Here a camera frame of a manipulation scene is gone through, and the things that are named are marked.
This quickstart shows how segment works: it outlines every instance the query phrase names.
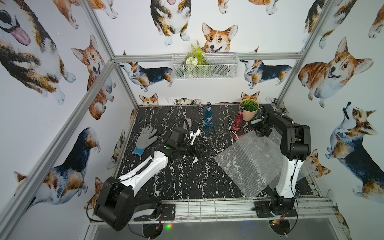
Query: blue glove cuff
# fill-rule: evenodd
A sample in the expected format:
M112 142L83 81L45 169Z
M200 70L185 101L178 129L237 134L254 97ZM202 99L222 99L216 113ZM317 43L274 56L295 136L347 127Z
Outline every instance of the blue glove cuff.
M141 155L143 154L144 150L145 150L145 149L140 149L140 148L137 148L137 147L136 147L135 150L133 150L132 153L141 156Z

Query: dog tongue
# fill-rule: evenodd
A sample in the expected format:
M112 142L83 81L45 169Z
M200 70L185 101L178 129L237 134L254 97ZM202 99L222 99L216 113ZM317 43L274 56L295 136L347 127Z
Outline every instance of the dog tongue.
M31 39L29 38L28 34L24 32L24 30L22 30L19 26L15 27L11 31L11 34L19 43L25 46L28 46L31 43Z

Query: gray work glove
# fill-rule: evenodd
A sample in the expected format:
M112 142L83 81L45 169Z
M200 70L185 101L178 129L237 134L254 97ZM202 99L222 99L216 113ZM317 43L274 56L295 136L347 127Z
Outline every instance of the gray work glove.
M157 140L157 136L152 137L157 132L157 129L152 130L153 128L149 126L141 130L141 134L136 142L136 148L132 152L133 154L141 156L145 148L149 147L149 145Z

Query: potted plant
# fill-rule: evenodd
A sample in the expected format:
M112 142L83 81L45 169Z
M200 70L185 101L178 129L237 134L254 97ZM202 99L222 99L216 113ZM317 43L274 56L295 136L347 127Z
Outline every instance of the potted plant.
M243 110L243 120L250 121L256 115L257 110L259 109L259 104L250 98L245 98L240 101L240 106L244 108Z

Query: blue bottle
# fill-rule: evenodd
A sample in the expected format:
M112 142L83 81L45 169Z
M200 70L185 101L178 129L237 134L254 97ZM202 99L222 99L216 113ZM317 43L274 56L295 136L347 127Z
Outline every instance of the blue bottle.
M204 124L208 127L212 125L212 110L210 102L207 103L207 108L205 109Z

